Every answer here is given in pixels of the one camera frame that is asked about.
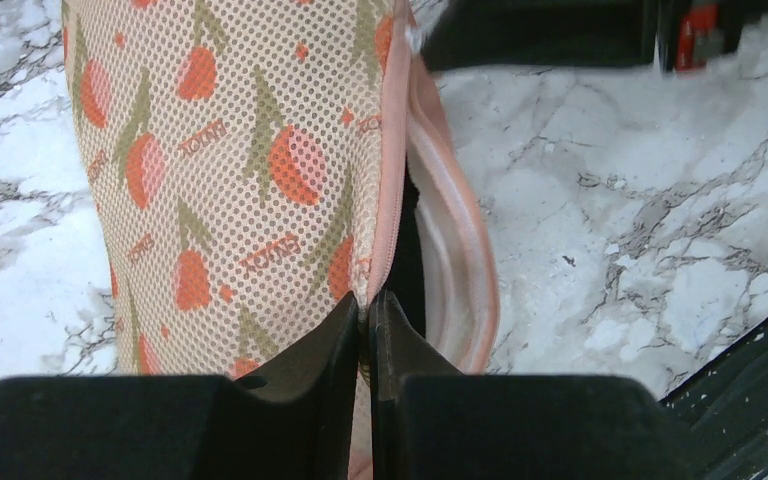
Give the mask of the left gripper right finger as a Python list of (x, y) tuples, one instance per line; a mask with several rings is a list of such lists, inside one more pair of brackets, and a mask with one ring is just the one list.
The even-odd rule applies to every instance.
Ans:
[(369, 311), (378, 479), (688, 479), (680, 429), (637, 381), (466, 375), (385, 292)]

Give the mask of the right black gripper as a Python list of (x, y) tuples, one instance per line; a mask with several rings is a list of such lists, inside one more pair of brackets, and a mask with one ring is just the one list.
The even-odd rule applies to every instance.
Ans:
[(432, 72), (496, 65), (701, 70), (737, 51), (768, 1), (452, 1), (420, 55)]

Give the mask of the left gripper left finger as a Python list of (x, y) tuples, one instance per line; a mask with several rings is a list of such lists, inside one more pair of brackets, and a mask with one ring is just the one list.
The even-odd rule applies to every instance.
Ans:
[(358, 305), (237, 380), (0, 380), (0, 479), (343, 479)]

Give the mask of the floral mesh laundry bag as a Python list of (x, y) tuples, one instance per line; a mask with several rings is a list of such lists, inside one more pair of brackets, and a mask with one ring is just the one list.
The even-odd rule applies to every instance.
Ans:
[(347, 294), (392, 289), (418, 190), (427, 337), (466, 373), (498, 330), (478, 201), (406, 1), (65, 1), (75, 134), (124, 373), (240, 378)]

